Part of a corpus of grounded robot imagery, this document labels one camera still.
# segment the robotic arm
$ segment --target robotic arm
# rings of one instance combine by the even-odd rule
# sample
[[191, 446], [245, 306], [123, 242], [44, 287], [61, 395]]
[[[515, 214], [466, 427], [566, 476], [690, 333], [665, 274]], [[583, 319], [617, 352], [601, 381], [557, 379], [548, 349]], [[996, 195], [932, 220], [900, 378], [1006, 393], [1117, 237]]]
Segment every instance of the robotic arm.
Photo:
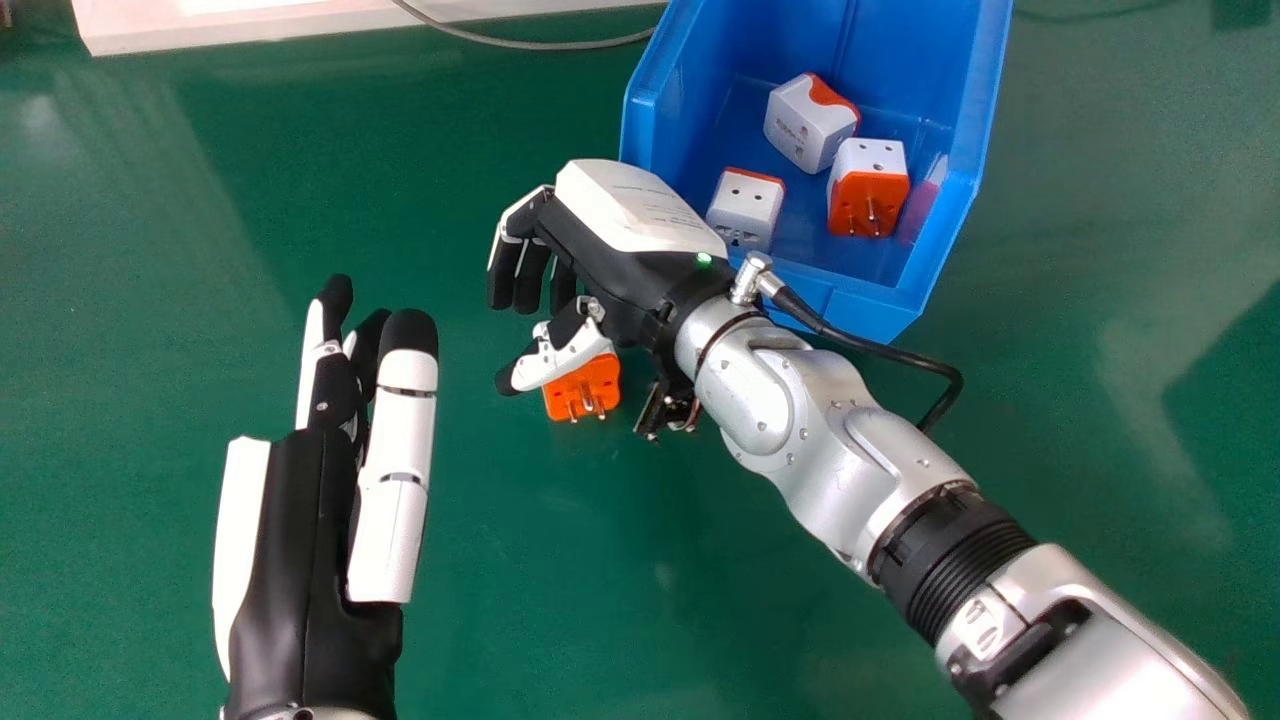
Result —
[[[1065, 550], [1032, 539], [881, 407], [849, 360], [774, 325], [762, 293], [814, 329], [822, 320], [765, 256], [735, 274], [719, 237], [655, 176], [575, 160], [554, 188], [513, 205], [494, 238], [490, 306], [536, 310], [550, 254], [552, 323], [572, 325], [561, 304], [576, 275], [603, 307], [604, 334], [654, 360], [637, 432], [653, 439], [710, 414], [732, 456], [933, 647], [978, 716], [1248, 717], [1196, 653]], [[500, 389], [527, 389], [509, 382], [518, 361], [499, 372]]]
[[344, 275], [311, 301], [294, 432], [227, 448], [212, 578], [221, 720], [396, 719], [438, 340], [417, 310], [379, 310], [343, 340], [351, 304]]

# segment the gray cable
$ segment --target gray cable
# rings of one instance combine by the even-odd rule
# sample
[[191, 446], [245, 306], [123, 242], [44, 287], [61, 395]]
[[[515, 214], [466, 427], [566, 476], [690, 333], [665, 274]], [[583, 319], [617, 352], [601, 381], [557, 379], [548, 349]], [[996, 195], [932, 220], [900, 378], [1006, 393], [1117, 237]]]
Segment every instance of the gray cable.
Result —
[[422, 24], [433, 27], [443, 33], [452, 35], [453, 37], [461, 37], [462, 40], [470, 40], [471, 42], [479, 42], [481, 45], [492, 45], [494, 47], [507, 47], [509, 50], [534, 50], [540, 53], [567, 53], [572, 50], [604, 50], [605, 47], [621, 47], [623, 45], [631, 45], [632, 42], [640, 42], [641, 40], [648, 40], [653, 35], [653, 31], [658, 29], [652, 27], [640, 32], [631, 35], [623, 35], [621, 37], [608, 37], [604, 40], [579, 40], [571, 42], [532, 42], [527, 40], [508, 40], [506, 37], [492, 37], [488, 35], [480, 35], [476, 32], [468, 32], [465, 29], [456, 28], [451, 24], [442, 23], [440, 20], [428, 15], [421, 8], [416, 8], [408, 0], [392, 0], [406, 13], [413, 15]]

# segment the green surface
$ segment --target green surface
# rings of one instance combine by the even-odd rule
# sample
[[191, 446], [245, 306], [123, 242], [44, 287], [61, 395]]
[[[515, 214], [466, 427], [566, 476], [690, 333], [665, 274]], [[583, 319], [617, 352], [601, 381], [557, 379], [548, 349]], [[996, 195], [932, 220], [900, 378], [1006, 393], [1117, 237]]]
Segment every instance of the green surface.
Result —
[[[1280, 28], [1253, 5], [1020, 17], [983, 192], [901, 342], [965, 370], [937, 439], [991, 497], [1277, 717]], [[492, 391], [508, 357], [483, 348], [529, 329], [484, 307], [493, 223], [563, 160], [614, 151], [639, 49], [531, 56], [407, 28], [95, 61], [65, 8], [17, 17], [6, 717], [214, 716], [224, 446], [288, 429], [306, 301], [334, 270], [356, 314], [440, 325], [403, 717], [966, 716], [714, 432], [655, 448], [630, 418], [550, 427], [538, 398]], [[936, 391], [865, 372], [909, 415]]]

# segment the dark green object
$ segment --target dark green object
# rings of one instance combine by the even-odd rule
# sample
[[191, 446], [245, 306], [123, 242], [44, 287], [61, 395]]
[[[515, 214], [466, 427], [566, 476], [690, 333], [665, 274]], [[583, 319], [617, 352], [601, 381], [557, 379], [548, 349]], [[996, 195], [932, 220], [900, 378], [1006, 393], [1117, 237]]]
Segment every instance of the dark green object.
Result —
[[[595, 37], [653, 12], [493, 29]], [[223, 452], [289, 427], [303, 311], [440, 327], [407, 720], [966, 717], [931, 652], [710, 424], [553, 427], [492, 373], [493, 223], [616, 150], [639, 47], [531, 56], [420, 28], [91, 60], [0, 35], [0, 698], [10, 717], [212, 717]], [[1203, 5], [1015, 23], [987, 176], [901, 346], [965, 370], [937, 439], [1280, 716], [1275, 24]], [[938, 380], [861, 363], [916, 416]]]

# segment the cable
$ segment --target cable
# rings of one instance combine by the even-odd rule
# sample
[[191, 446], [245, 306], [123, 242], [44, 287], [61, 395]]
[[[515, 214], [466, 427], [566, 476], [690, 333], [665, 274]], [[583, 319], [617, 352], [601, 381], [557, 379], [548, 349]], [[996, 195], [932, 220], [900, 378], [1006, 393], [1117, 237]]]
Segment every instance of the cable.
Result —
[[964, 389], [964, 375], [961, 375], [960, 370], [956, 368], [932, 357], [890, 347], [887, 345], [867, 340], [864, 337], [858, 337], [835, 328], [823, 320], [822, 315], [810, 307], [809, 304], [800, 300], [800, 296], [796, 295], [796, 292], [790, 287], [782, 286], [777, 293], [773, 295], [772, 300], [780, 310], [791, 315], [796, 320], [800, 320], [800, 323], [803, 323], [806, 328], [817, 333], [818, 337], [824, 337], [838, 345], [867, 352], [868, 355], [883, 357], [884, 360], [891, 360], [900, 365], [906, 365], [909, 368], [915, 368], [918, 370], [924, 370], [946, 378], [948, 380], [947, 388], [942, 391], [942, 395], [933, 402], [929, 411], [924, 414], [924, 418], [915, 424], [922, 433], [929, 433], [933, 425], [936, 425], [937, 421], [946, 415], [947, 410], [955, 405], [956, 398], [960, 397], [960, 391]]
[[1149, 10], [1160, 10], [1169, 5], [1174, 5], [1180, 0], [1147, 0], [1146, 3], [1139, 3], [1137, 5], [1130, 5], [1128, 8], [1114, 8], [1111, 10], [1100, 10], [1096, 13], [1078, 13], [1078, 14], [1050, 14], [1041, 13], [1037, 10], [1024, 10], [1023, 8], [1014, 6], [1014, 15], [1028, 22], [1043, 23], [1043, 24], [1080, 24], [1092, 20], [1107, 20], [1112, 18], [1123, 18], [1125, 15], [1133, 15], [1137, 13], [1146, 13]]
[[492, 45], [493, 47], [506, 47], [508, 50], [532, 50], [535, 53], [570, 53], [575, 50], [604, 50], [605, 47], [622, 47], [623, 45], [631, 45], [632, 42], [640, 42], [641, 40], [648, 40], [649, 36], [652, 36], [653, 32], [658, 29], [655, 26], [649, 29], [634, 32], [631, 35], [609, 37], [605, 40], [577, 40], [571, 42], [534, 42], [529, 40], [509, 40], [506, 37], [493, 37], [489, 35], [480, 35], [476, 32], [465, 31], [433, 18], [431, 15], [426, 14], [425, 10], [415, 6], [408, 0], [392, 0], [392, 3], [399, 6], [399, 9], [417, 18], [422, 24], [433, 27], [445, 35], [452, 35], [453, 37], [461, 37], [462, 40], [470, 40], [471, 42], [479, 42], [480, 45]]

